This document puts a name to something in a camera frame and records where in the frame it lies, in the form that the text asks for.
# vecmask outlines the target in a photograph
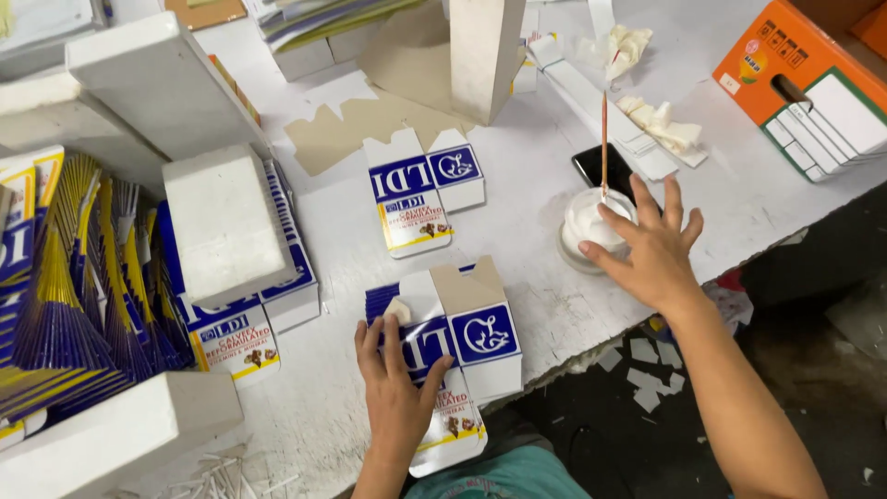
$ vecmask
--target black phone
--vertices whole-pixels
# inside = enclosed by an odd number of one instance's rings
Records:
[[[600,187],[602,151],[603,146],[597,146],[573,156],[573,164],[589,187]],[[609,187],[616,189],[621,194],[625,194],[628,199],[632,200],[632,204],[637,206],[638,203],[634,201],[632,184],[628,179],[631,175],[632,167],[628,166],[628,163],[625,162],[625,159],[616,150],[616,147],[607,143],[607,182]]]

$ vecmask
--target glue container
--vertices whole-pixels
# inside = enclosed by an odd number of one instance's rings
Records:
[[[614,257],[625,259],[631,252],[628,243],[600,217],[601,189],[594,187],[577,194],[564,212],[564,221],[557,234],[558,252],[569,266],[582,273],[603,273],[597,265],[579,252],[581,241],[597,242]],[[638,210],[624,194],[612,188],[607,191],[607,206],[617,214],[638,223]]]

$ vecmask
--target table surface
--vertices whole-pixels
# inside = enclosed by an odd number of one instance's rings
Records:
[[[674,119],[703,127],[710,158],[678,174],[687,208],[702,208],[705,230],[690,257],[700,282],[737,267],[887,179],[876,165],[813,185],[712,80],[710,72],[757,17],[765,0],[622,0],[616,19],[652,28],[653,42],[633,69],[640,95],[674,104]],[[157,12],[155,0],[115,3],[118,22]],[[540,31],[570,44],[592,37],[585,2],[538,4]],[[311,118],[323,103],[373,98],[352,63],[287,83],[251,20],[195,34],[215,53],[262,114],[263,128],[293,185],[297,217],[320,281],[321,316],[278,338],[280,372],[239,393],[245,423],[204,448],[130,484],[152,496],[196,469],[200,453],[251,435],[252,473],[271,482],[300,478],[276,496],[329,497],[354,482],[369,443],[363,381],[352,336],[364,290],[433,265],[464,265],[493,256],[523,348],[522,380],[539,385],[571,358],[636,325],[651,311],[612,281],[571,270],[558,256],[555,232],[567,201],[583,190],[569,158],[600,144],[544,77],[538,91],[515,95],[493,126],[468,133],[486,175],[486,205],[450,217],[452,244],[394,260],[385,249],[366,162],[358,151],[308,177],[283,126]],[[600,84],[600,74],[585,71]],[[663,200],[662,185],[653,185]]]

